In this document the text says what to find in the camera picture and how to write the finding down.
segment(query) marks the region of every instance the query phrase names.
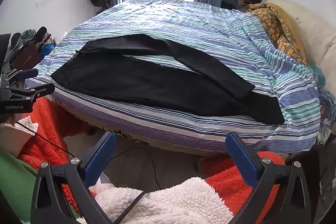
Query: striped bed sheet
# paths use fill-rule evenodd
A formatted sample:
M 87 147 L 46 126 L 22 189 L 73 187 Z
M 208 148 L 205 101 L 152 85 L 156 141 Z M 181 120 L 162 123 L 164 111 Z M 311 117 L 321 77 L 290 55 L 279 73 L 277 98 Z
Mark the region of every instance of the striped bed sheet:
M 285 123 L 265 125 L 245 116 L 201 117 L 113 102 L 66 90 L 50 78 L 87 41 L 135 33 L 177 41 L 216 57 L 254 84 L 254 92 L 276 96 Z M 135 57 L 190 70 L 172 57 Z M 53 97 L 74 110 L 170 144 L 225 152 L 225 136 L 234 131 L 255 149 L 293 153 L 309 150 L 319 131 L 319 96 L 309 69 L 277 50 L 253 15 L 236 10 L 179 0 L 126 0 L 74 28 L 35 68 L 39 75 L 26 80 L 26 87 L 54 83 Z

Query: silver screw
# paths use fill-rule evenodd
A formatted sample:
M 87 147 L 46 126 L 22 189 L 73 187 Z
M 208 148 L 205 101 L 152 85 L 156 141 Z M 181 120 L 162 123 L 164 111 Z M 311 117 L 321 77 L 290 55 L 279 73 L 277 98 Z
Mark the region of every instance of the silver screw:
M 73 158 L 70 162 L 71 164 L 77 164 L 79 163 L 80 159 L 79 158 Z
M 48 166 L 48 163 L 46 161 L 44 161 L 43 163 L 41 163 L 41 168 L 46 168 Z
M 263 158 L 262 162 L 265 163 L 265 164 L 270 164 L 272 161 L 271 161 L 270 158 Z
M 298 161 L 295 161 L 294 162 L 294 166 L 300 168 L 301 167 L 301 163 L 299 163 Z

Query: yellow blanket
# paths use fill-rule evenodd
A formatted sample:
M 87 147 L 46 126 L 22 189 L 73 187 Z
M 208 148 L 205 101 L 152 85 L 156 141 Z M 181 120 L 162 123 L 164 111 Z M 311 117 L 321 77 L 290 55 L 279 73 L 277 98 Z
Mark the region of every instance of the yellow blanket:
M 272 3 L 250 4 L 246 12 L 258 18 L 274 46 L 307 65 L 305 50 L 289 15 Z

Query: red cloth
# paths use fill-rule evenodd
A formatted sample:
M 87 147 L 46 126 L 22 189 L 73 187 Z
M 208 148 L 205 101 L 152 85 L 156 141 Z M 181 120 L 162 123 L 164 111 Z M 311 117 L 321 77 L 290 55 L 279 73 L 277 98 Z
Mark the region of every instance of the red cloth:
M 88 124 L 46 98 L 37 99 L 33 106 L 33 112 L 26 113 L 22 117 L 29 115 L 33 123 L 39 124 L 38 134 L 65 150 L 68 150 L 68 147 L 63 140 L 64 137 L 84 133 L 89 129 Z M 47 161 L 51 165 L 64 164 L 69 161 L 68 154 L 38 136 L 30 138 L 17 158 L 36 170 L 39 169 L 43 161 Z M 62 185 L 62 188 L 69 203 L 78 210 L 69 186 Z
M 283 159 L 272 152 L 258 152 L 258 155 L 270 158 L 275 164 L 284 165 Z M 245 184 L 238 168 L 228 155 L 220 155 L 205 159 L 202 162 L 202 172 L 210 176 L 205 181 L 211 185 L 224 200 L 225 205 L 235 215 L 247 200 L 252 187 Z M 277 195 L 279 185 L 274 185 L 268 200 L 256 223 L 260 223 L 271 208 Z

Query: bed sheet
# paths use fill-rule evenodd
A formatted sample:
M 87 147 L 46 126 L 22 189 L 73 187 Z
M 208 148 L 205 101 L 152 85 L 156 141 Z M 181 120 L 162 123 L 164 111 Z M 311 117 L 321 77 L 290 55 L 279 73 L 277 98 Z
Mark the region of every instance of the bed sheet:
M 245 116 L 201 117 L 113 102 L 66 90 L 50 78 L 87 41 L 135 33 L 177 41 L 216 57 L 254 84 L 254 92 L 276 96 L 285 123 L 265 125 Z M 167 56 L 136 58 L 189 70 Z M 54 83 L 53 97 L 74 110 L 170 144 L 225 152 L 225 136 L 235 131 L 255 149 L 293 153 L 309 150 L 319 131 L 319 96 L 309 69 L 277 50 L 253 15 L 236 10 L 179 0 L 126 0 L 74 28 L 36 68 L 39 75 L 27 80 L 27 87 Z

